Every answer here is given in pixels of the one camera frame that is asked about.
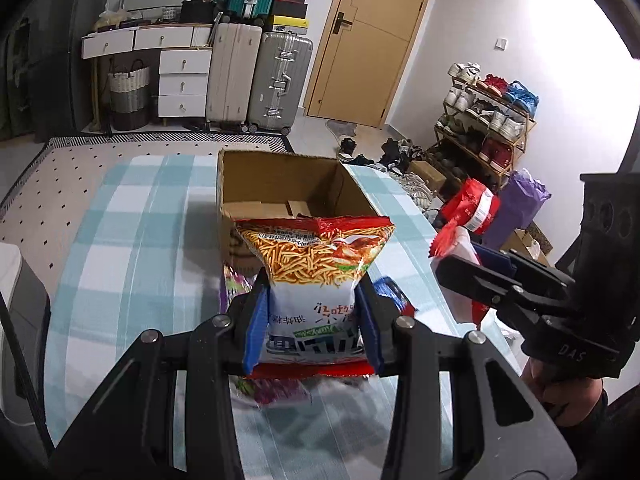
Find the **person's right hand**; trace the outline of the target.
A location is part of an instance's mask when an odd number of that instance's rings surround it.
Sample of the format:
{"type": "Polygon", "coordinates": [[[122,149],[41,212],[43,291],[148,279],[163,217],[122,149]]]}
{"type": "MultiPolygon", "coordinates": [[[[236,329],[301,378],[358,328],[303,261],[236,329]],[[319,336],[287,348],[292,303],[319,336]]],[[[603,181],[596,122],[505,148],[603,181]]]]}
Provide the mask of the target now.
{"type": "Polygon", "coordinates": [[[541,404],[549,404],[549,415],[559,427],[573,427],[583,422],[601,399],[602,379],[561,380],[556,370],[529,358],[521,374],[541,404]]]}

